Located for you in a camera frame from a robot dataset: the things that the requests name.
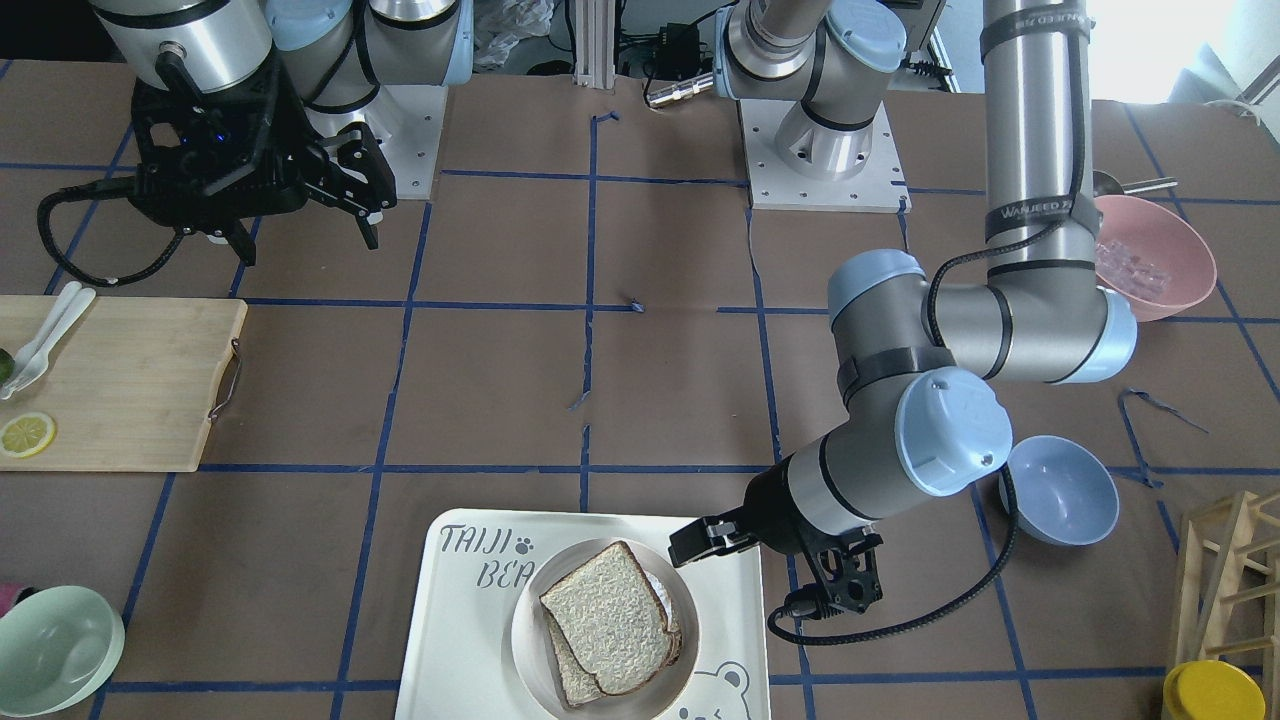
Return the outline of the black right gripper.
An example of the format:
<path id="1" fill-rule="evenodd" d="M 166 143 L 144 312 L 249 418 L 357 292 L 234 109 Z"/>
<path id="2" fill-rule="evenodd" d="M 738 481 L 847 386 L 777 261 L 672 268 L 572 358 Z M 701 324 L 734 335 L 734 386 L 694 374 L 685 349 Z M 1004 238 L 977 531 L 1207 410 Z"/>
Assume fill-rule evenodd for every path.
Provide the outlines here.
<path id="1" fill-rule="evenodd" d="M 278 55 L 219 91 L 198 90 L 177 55 L 157 56 L 155 69 L 160 85 L 138 82 L 131 104 L 140 150 L 131 202 L 148 219 L 221 236 L 252 266 L 244 219 L 292 213 L 310 197 L 349 214 L 366 247 L 379 249 L 375 224 L 398 197 L 370 126 L 320 138 Z"/>

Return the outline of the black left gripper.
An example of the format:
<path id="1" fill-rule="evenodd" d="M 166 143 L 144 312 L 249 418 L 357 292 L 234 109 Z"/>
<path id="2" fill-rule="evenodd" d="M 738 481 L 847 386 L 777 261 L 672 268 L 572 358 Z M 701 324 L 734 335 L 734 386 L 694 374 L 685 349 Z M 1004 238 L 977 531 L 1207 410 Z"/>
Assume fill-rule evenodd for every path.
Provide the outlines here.
<path id="1" fill-rule="evenodd" d="M 783 461 L 748 484 L 742 512 L 698 518 L 669 536 L 673 568 L 709 557 L 744 552 L 759 542 L 771 550 L 804 559 L 814 582 L 790 593 L 785 616 L 835 616 L 865 612 L 883 597 L 876 561 L 881 534 L 855 528 L 829 534 L 810 524 L 785 486 Z"/>

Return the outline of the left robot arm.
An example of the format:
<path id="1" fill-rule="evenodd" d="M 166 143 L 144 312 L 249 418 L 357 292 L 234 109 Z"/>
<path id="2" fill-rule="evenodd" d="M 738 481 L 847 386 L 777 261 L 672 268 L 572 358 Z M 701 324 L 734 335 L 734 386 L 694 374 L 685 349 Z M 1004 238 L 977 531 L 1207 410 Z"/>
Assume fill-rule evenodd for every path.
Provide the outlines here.
<path id="1" fill-rule="evenodd" d="M 872 525 L 1001 470 L 1009 415 L 991 380 L 1094 383 L 1137 346 L 1098 286 L 1083 1 L 987 1 L 984 246 L 928 277 L 904 251 L 861 252 L 829 278 L 847 420 L 755 477 L 742 505 L 672 534 L 681 568 L 764 544 L 815 580 L 792 618 L 863 612 L 881 596 Z"/>

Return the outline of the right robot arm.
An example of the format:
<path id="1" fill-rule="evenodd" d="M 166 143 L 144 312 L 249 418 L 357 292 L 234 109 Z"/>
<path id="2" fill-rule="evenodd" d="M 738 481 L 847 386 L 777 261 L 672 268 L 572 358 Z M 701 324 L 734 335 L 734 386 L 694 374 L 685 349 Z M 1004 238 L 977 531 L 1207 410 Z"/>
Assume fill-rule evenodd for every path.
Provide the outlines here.
<path id="1" fill-rule="evenodd" d="M 310 202 L 376 223 L 422 197 L 435 113 L 394 88 L 447 90 L 474 68 L 471 1 L 93 1 L 138 79 L 127 197 L 177 237 L 256 261 L 246 222 Z"/>

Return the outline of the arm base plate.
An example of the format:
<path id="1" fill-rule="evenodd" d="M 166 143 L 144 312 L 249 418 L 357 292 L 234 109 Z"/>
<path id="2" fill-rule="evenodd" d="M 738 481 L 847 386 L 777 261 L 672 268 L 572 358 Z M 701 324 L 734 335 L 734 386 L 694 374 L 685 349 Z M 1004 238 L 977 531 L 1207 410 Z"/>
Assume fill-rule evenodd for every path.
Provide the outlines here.
<path id="1" fill-rule="evenodd" d="M 429 200 L 448 97 L 449 90 L 444 86 L 384 85 L 364 108 L 343 114 L 308 109 L 307 114 L 312 127 L 324 136 L 335 136 L 356 120 L 369 124 L 396 178 L 397 197 Z"/>
<path id="2" fill-rule="evenodd" d="M 884 106 L 851 132 L 818 126 L 800 102 L 739 102 L 756 210 L 906 213 L 913 209 Z"/>

